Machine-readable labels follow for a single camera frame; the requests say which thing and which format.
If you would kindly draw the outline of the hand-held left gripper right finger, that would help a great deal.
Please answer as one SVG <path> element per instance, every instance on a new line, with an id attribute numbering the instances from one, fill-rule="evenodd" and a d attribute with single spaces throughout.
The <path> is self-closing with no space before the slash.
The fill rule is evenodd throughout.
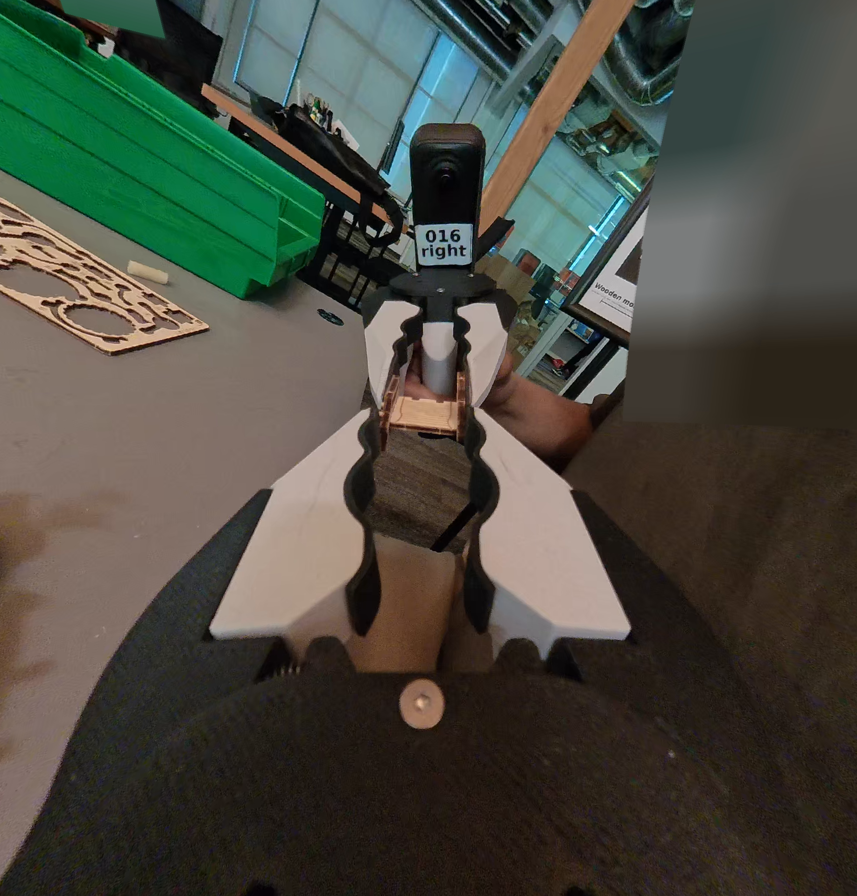
<path id="1" fill-rule="evenodd" d="M 622 642 L 627 619 L 566 481 L 483 409 L 469 415 L 464 608 L 493 655 L 526 640 L 546 658 L 563 639 Z"/>

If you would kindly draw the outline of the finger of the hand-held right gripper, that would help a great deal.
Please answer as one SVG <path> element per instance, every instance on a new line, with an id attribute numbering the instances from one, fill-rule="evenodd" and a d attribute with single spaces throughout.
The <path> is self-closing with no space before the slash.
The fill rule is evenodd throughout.
<path id="1" fill-rule="evenodd" d="M 378 410 L 382 409 L 393 365 L 398 361 L 399 342 L 403 356 L 409 357 L 410 338 L 405 325 L 421 323 L 421 308 L 400 299 L 385 299 L 364 329 L 369 389 Z"/>
<path id="2" fill-rule="evenodd" d="M 465 364 L 470 404 L 473 408 L 479 408 L 498 379 L 506 354 L 508 330 L 495 303 L 474 302 L 462 308 L 462 319 L 468 324 Z"/>

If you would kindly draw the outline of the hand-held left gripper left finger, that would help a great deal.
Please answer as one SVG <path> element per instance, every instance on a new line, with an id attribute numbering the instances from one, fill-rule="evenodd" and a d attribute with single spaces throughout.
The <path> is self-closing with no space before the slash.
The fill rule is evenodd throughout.
<path id="1" fill-rule="evenodd" d="M 365 531 L 344 483 L 367 456 L 367 409 L 271 488 L 266 507 L 210 622 L 214 640 L 280 637 L 295 659 L 319 637 L 347 644 L 354 629 L 345 588 L 364 559 Z"/>

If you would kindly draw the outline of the wooden slatted model part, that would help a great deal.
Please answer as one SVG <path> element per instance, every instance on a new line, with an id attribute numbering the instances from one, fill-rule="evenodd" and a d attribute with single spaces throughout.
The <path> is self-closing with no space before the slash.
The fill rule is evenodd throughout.
<path id="1" fill-rule="evenodd" d="M 379 407 L 380 450 L 387 448 L 393 430 L 437 436 L 464 443 L 467 425 L 467 375 L 457 372 L 457 391 L 454 399 L 418 399 L 403 393 L 400 375 L 389 377 L 382 404 Z"/>

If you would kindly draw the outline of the person's right forearm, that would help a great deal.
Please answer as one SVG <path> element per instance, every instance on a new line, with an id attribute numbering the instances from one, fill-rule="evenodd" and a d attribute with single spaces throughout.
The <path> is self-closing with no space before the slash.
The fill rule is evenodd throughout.
<path id="1" fill-rule="evenodd" d="M 562 473 L 590 440 L 595 408 L 564 396 L 545 395 L 531 407 L 523 439 L 535 455 Z"/>

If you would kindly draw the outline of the grey desk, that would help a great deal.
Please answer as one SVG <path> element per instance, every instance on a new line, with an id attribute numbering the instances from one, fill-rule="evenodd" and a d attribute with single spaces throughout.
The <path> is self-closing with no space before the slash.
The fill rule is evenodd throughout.
<path id="1" fill-rule="evenodd" d="M 298 279 L 241 301 L 165 267 L 209 330 L 114 357 L 0 294 L 0 766 L 56 763 L 165 581 L 359 407 L 358 313 Z"/>

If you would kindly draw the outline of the person's right hand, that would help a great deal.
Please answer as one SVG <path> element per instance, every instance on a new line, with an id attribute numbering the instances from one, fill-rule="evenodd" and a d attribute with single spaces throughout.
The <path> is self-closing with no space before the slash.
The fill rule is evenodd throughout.
<path id="1" fill-rule="evenodd" d="M 505 356 L 505 363 L 500 366 L 480 407 L 512 436 L 526 444 L 535 432 L 536 420 L 547 393 L 543 387 L 517 375 L 509 360 L 509 356 Z"/>

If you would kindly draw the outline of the black bag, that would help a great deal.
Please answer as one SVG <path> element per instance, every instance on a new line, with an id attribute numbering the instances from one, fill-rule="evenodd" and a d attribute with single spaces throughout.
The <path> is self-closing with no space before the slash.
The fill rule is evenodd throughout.
<path id="1" fill-rule="evenodd" d="M 374 203 L 384 200 L 388 191 L 384 178 L 342 137 L 314 122 L 303 107 L 274 105 L 269 115 L 277 133 L 291 145 Z"/>

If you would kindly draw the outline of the person's beige trouser leg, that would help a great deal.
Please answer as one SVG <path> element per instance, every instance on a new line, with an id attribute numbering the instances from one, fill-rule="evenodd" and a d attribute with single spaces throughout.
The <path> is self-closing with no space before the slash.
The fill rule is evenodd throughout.
<path id="1" fill-rule="evenodd" d="M 364 636 L 347 651 L 359 673 L 432 673 L 478 668 L 487 644 L 464 608 L 462 554 L 376 537 L 381 599 Z"/>

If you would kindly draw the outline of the black framed poster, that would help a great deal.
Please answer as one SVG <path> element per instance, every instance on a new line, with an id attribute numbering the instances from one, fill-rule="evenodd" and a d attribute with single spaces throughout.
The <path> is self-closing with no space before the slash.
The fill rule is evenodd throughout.
<path id="1" fill-rule="evenodd" d="M 650 179 L 580 276 L 569 299 L 559 308 L 623 349 L 629 347 L 631 338 L 652 189 Z"/>

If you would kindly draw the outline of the wooden top table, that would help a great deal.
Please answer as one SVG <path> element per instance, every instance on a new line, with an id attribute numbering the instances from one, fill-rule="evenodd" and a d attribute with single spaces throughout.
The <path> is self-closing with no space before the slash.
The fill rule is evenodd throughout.
<path id="1" fill-rule="evenodd" d="M 312 260 L 300 270 L 300 279 L 348 307 L 359 308 L 369 284 L 383 287 L 404 274 L 390 248 L 405 236 L 407 225 L 389 186 L 384 200 L 376 204 L 291 145 L 274 127 L 269 112 L 280 104 L 271 99 L 251 92 L 250 109 L 245 110 L 210 85 L 203 85 L 201 93 L 229 116 L 235 136 L 323 196 L 319 242 Z"/>

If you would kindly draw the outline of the wooden sheet with round holes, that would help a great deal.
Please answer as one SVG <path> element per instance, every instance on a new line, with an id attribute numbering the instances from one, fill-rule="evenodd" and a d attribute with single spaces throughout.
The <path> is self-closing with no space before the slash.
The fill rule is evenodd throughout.
<path id="1" fill-rule="evenodd" d="M 0 294 L 108 356 L 209 330 L 204 321 L 2 197 Z"/>

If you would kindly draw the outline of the black monitor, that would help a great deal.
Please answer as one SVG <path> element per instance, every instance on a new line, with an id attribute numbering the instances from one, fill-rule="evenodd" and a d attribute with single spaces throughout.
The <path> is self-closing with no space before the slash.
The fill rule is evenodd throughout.
<path id="1" fill-rule="evenodd" d="M 221 54 L 222 39 L 184 8 L 157 1 L 163 38 L 120 30 L 116 54 L 206 115 L 210 102 L 201 93 L 211 84 Z"/>

